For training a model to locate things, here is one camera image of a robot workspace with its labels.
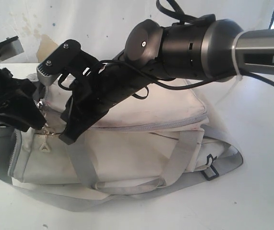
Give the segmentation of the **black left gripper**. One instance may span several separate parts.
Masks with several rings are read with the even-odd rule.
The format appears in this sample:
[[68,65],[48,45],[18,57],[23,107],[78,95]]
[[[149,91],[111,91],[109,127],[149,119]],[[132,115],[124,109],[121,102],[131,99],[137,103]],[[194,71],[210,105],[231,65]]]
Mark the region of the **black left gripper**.
[[22,132],[40,130],[46,119],[33,100],[35,91],[29,79],[13,78],[8,69],[0,69],[0,123]]

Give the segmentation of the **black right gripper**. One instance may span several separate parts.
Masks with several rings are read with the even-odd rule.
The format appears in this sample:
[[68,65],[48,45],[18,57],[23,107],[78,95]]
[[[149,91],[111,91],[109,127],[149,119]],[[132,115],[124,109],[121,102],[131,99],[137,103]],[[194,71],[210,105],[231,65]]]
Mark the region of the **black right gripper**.
[[69,85],[72,95],[60,116],[67,125],[59,135],[67,145],[75,143],[112,107],[151,84],[149,78],[131,68],[131,64],[125,64],[123,51],[99,72],[102,67],[102,64],[91,66],[87,76],[77,77]]

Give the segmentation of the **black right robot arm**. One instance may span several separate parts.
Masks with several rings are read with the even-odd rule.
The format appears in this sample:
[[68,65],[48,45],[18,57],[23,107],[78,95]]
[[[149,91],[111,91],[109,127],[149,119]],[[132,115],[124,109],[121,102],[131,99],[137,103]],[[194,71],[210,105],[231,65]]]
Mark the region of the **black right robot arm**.
[[231,20],[162,27],[148,19],[134,27],[118,56],[87,67],[70,86],[62,115],[67,125],[60,140],[68,145],[149,84],[180,90],[166,82],[193,79],[198,87],[236,75],[274,75],[274,29],[245,32]]

